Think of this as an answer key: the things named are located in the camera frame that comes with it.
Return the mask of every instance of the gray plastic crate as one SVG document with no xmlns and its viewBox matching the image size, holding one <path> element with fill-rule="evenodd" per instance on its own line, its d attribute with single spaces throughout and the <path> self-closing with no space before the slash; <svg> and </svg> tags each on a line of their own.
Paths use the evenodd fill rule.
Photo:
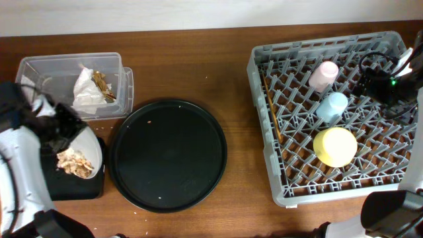
<svg viewBox="0 0 423 238">
<path fill-rule="evenodd" d="M 357 99 L 350 93 L 360 78 L 361 56 L 377 51 L 398 57 L 405 50 L 396 32 L 257 46 L 252 50 L 247 73 L 277 205 L 290 208 L 397 189 L 408 165 L 416 113 L 408 113 L 401 124 L 385 121 L 377 102 L 368 97 Z M 324 92 L 315 92 L 307 80 L 320 63 L 328 60 L 339 66 L 338 77 Z M 380 56 L 367 58 L 364 65 L 385 71 L 394 68 Z M 269 86 L 277 122 L 272 119 L 262 80 Z M 335 91 L 348 97 L 348 107 L 342 116 L 324 123 L 315 110 L 321 99 Z M 281 131 L 281 143 L 277 140 L 275 123 Z M 333 126 L 350 130 L 358 141 L 356 156 L 342 168 L 326 166 L 313 151 L 315 135 Z"/>
</svg>

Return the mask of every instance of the yellow cup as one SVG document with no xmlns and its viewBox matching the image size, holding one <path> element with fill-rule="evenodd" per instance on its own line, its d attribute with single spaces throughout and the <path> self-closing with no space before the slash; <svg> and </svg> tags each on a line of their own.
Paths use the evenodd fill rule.
<svg viewBox="0 0 423 238">
<path fill-rule="evenodd" d="M 313 142 L 316 156 L 331 167 L 343 167 L 354 158 L 357 140 L 344 128 L 329 128 L 319 132 Z"/>
</svg>

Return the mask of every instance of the black round tray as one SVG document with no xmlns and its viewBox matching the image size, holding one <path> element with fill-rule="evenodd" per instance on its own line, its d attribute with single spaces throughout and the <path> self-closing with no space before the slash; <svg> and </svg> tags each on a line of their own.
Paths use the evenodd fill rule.
<svg viewBox="0 0 423 238">
<path fill-rule="evenodd" d="M 183 100 L 162 100 L 129 115 L 109 157 L 112 180 L 137 207 L 159 213 L 196 205 L 217 186 L 227 145 L 217 120 Z"/>
</svg>

